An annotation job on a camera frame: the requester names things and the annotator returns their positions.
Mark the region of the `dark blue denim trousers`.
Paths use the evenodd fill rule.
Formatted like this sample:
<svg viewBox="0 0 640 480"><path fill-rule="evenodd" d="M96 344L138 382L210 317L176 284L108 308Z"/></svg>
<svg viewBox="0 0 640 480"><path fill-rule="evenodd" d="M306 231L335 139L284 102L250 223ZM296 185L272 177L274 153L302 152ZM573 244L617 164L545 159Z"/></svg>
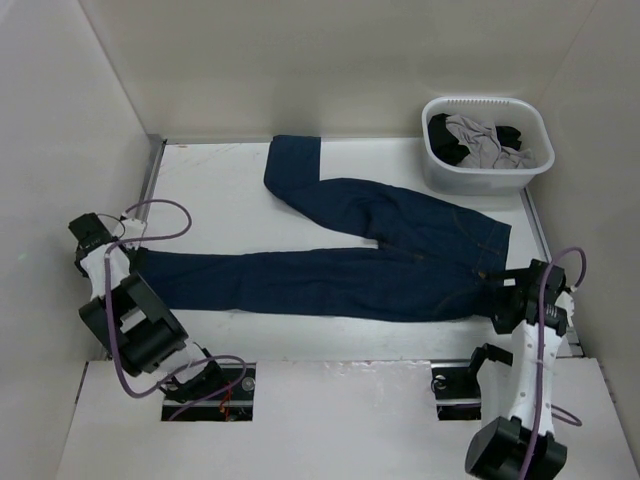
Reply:
<svg viewBox="0 0 640 480"><path fill-rule="evenodd" d="M342 316L389 322L491 316L492 274L511 228L477 211L374 181L320 176L317 137L278 135L265 187L329 230L368 248L243 255L144 250L137 269L170 308Z"/></svg>

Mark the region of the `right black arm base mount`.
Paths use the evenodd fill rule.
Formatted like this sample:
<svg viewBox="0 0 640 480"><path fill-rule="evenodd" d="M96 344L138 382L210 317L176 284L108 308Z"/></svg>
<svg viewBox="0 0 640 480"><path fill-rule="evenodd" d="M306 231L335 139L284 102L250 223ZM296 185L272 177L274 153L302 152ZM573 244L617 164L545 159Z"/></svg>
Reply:
<svg viewBox="0 0 640 480"><path fill-rule="evenodd" d="M492 344L477 347L469 360L442 363L431 367L430 388L436 400L440 421L477 421L481 419L481 390L477 380L487 363L512 365L513 355Z"/></svg>

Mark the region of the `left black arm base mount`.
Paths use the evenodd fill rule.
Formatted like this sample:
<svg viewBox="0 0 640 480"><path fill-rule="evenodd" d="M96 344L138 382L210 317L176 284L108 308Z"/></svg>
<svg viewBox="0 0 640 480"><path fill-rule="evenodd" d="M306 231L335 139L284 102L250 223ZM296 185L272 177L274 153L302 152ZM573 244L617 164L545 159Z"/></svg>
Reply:
<svg viewBox="0 0 640 480"><path fill-rule="evenodd" d="M208 391L197 392L195 399L208 397L184 409L190 402L179 402L165 396L162 402L160 420L162 422L251 422L254 414L254 396L256 392L257 365L248 363L242 379L231 389L227 386L216 387L219 393L215 396Z"/></svg>

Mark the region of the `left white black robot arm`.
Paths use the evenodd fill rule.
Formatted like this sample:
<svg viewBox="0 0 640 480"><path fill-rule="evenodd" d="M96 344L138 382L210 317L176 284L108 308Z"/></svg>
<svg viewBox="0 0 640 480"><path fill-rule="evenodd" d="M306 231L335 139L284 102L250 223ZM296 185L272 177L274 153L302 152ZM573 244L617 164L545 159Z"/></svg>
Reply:
<svg viewBox="0 0 640 480"><path fill-rule="evenodd" d="M210 352L189 335L138 272L144 254L139 237L146 224L121 216L112 232L96 213L83 214L68 228L77 241L75 265L91 283L91 297L79 316L125 379L157 377L160 391L180 404L219 395L229 380Z"/></svg>

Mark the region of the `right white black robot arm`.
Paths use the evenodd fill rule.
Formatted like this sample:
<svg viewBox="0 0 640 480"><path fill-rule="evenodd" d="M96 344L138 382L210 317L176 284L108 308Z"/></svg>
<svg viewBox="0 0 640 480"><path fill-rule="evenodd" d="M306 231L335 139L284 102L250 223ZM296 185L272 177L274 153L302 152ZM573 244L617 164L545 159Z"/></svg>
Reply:
<svg viewBox="0 0 640 480"><path fill-rule="evenodd" d="M492 319L509 349L474 350L464 384L481 396L481 428L472 437L465 471L477 479L554 479L567 459L552 416L554 363L567 333L563 269L540 260L497 274L502 286Z"/></svg>

